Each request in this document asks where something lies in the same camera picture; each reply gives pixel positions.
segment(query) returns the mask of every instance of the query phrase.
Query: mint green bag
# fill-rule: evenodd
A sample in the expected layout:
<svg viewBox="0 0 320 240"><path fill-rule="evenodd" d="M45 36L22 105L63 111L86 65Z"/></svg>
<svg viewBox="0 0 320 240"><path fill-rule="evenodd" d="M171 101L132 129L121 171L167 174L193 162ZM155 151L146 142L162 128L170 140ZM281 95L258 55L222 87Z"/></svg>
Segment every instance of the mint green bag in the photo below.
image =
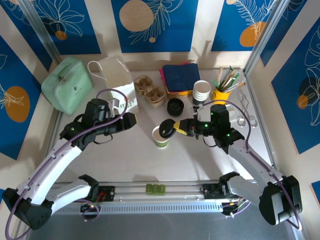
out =
<svg viewBox="0 0 320 240"><path fill-rule="evenodd" d="M43 94L55 109L72 115L93 87L84 63L68 56L41 85Z"/></svg>

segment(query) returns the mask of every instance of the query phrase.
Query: white tabletop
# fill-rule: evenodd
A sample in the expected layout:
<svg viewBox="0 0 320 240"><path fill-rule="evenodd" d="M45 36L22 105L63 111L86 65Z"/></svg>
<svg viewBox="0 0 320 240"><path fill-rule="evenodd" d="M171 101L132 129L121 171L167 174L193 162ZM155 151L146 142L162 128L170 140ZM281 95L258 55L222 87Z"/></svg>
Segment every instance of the white tabletop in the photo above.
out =
<svg viewBox="0 0 320 240"><path fill-rule="evenodd" d="M218 74L219 70L200 71L201 79L207 81L217 79ZM133 71L131 75L133 79L141 75L148 75L156 85L163 86L158 71ZM74 120L75 116L84 113L87 102L105 88L103 80L99 78L92 80L93 90L73 115L63 115L59 133L66 124ZM256 116L247 87L244 86L241 89L250 102L249 114ZM139 107L139 113L136 114L137 124L130 130L114 134L111 142L103 145L90 144L67 167L58 182L72 182L83 174L99 182L217 180L221 175L232 171L240 173L246 179L252 178L236 160L226 155L222 149L207 147L201 138L196 140L176 133L169 139L166 148L156 147L152 138L152 130L163 120L169 118L175 121L192 118L191 97L181 98L184 102L184 110L179 117L172 117L167 113L167 102L153 108L143 96L137 94L136 97ZM240 105L237 91L231 93L229 100ZM200 112L202 121L210 119L209 111L210 106L206 106ZM247 124L241 128L236 121L232 121L231 126L245 137L247 136ZM102 142L109 138L109 136L99 136L97 140ZM206 138L206 141L209 145L214 144L212 138ZM249 144L267 162L270 162L259 126L252 129Z"/></svg>

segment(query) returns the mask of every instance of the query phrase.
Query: white paper bag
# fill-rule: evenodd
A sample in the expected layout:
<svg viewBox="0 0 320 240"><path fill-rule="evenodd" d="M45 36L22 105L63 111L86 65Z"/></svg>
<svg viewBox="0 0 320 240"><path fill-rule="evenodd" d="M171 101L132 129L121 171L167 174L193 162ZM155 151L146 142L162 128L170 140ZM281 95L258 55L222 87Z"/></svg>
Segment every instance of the white paper bag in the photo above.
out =
<svg viewBox="0 0 320 240"><path fill-rule="evenodd" d="M90 71L89 64L92 62L98 64L102 76L98 76ZM139 112L133 79L124 60L120 56L116 55L113 57L106 57L100 61L90 61L87 66L88 71L93 76L105 80L106 88L119 90L126 95L128 101L126 112L133 114ZM109 101L113 98L119 99L118 114L122 113L126 105L126 100L120 93L115 91L110 91L109 93L109 99L107 100Z"/></svg>

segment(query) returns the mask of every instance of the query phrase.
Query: black lid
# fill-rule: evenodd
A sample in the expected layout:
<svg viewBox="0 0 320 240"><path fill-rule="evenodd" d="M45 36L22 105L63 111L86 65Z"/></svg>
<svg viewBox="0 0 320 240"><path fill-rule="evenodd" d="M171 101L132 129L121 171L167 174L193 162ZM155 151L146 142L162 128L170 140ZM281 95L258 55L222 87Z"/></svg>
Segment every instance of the black lid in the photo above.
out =
<svg viewBox="0 0 320 240"><path fill-rule="evenodd" d="M176 122L172 119L164 120L159 127L159 134L162 138L168 139L171 138L176 130L174 129L174 124Z"/></svg>
<svg viewBox="0 0 320 240"><path fill-rule="evenodd" d="M177 117L182 114L184 107L185 105L183 101L181 101L179 98L172 98L168 101L166 110L171 116Z"/></svg>

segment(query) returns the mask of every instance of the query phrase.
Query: yellow cup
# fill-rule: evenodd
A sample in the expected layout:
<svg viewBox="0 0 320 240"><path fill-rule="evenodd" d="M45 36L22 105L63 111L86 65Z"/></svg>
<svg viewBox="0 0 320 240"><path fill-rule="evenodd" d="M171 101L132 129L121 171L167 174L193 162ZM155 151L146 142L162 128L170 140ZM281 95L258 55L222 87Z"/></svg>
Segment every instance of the yellow cup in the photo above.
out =
<svg viewBox="0 0 320 240"><path fill-rule="evenodd" d="M211 100L212 101L214 101L214 100L228 100L230 94L231 94L231 91L224 93L224 92L218 91L218 89L215 88L212 92ZM226 104L226 102L225 101L216 101L213 104Z"/></svg>

